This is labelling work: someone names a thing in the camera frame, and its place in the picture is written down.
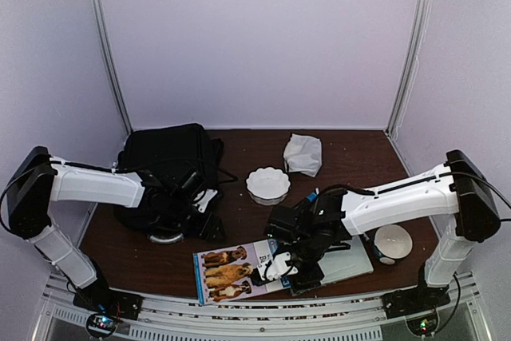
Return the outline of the black student backpack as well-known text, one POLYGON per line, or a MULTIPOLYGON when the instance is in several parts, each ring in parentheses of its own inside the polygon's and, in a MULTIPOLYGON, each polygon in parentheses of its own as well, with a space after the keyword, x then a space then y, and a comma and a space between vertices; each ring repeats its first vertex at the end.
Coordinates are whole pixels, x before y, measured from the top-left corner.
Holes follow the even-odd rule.
POLYGON ((138 207, 116 208, 114 216, 126 228, 148 235, 189 203, 180 186, 190 172, 197 171, 206 188, 222 192, 223 155, 224 142, 211 138, 197 123, 132 133, 118 155, 117 167, 139 173, 148 186, 138 207))

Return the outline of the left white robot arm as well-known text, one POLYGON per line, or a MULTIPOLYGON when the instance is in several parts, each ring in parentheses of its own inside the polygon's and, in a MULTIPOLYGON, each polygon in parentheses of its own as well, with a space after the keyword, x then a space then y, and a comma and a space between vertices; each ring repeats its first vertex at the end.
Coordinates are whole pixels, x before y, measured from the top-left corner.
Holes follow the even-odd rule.
POLYGON ((143 231, 167 243, 186 236, 218 240, 222 220, 210 211, 216 188, 189 171, 179 182, 147 169, 107 169, 52 157, 37 146, 11 177, 1 195, 7 218, 1 225, 30 242, 74 286, 77 295, 98 312, 107 312, 116 297, 101 269, 57 227, 49 205, 58 201, 112 204, 142 215, 143 231))

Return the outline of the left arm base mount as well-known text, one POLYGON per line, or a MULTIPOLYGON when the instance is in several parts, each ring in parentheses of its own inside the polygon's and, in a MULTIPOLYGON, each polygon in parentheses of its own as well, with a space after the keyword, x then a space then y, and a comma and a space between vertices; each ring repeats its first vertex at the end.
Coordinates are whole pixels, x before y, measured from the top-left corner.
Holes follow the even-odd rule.
POLYGON ((77 291, 73 297, 74 306, 91 311, 85 329, 95 339, 112 336, 126 320, 137 320, 142 303, 140 295, 115 290, 97 302, 86 297, 83 291, 77 291))

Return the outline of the grey notebook with barcode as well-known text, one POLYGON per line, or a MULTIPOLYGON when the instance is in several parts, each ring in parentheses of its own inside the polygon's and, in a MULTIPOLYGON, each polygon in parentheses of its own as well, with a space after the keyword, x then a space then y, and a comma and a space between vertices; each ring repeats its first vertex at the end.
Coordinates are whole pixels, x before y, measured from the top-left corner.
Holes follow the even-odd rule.
POLYGON ((370 274, 374 271, 360 238, 355 236, 347 243, 351 246, 350 249, 328 252, 319 261, 319 266, 324 274, 320 283, 322 286, 370 274))

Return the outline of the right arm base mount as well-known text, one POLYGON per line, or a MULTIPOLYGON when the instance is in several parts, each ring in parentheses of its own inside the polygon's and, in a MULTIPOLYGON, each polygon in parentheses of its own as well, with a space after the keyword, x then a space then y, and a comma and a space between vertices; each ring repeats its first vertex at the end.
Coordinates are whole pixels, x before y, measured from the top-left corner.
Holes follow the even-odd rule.
POLYGON ((382 296, 388 319, 404 317, 410 333, 419 337, 432 336, 440 328, 438 309, 450 303, 445 288, 413 287, 382 296))

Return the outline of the dog picture book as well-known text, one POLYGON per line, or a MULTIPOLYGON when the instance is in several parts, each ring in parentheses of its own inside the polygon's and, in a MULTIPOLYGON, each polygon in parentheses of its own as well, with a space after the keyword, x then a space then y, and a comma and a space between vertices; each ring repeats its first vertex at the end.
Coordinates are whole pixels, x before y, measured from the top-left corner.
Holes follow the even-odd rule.
POLYGON ((290 288, 288 277, 257 287, 254 269, 278 250, 275 240, 260 240, 193 255, 198 302, 201 306, 265 295, 290 288))

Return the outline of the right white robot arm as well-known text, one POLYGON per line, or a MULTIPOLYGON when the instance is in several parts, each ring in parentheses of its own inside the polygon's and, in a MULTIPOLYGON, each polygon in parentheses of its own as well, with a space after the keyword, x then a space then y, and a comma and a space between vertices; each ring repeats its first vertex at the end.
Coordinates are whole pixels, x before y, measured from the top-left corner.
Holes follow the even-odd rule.
POLYGON ((503 223, 493 187, 461 151, 418 176, 368 189, 335 184, 303 205, 284 208, 287 247, 273 257, 274 272, 298 289, 316 287, 324 274, 318 262, 336 242, 375 228, 426 216, 450 216, 437 247, 421 267, 410 304, 426 310, 446 291, 455 272, 477 243, 494 236, 503 223))

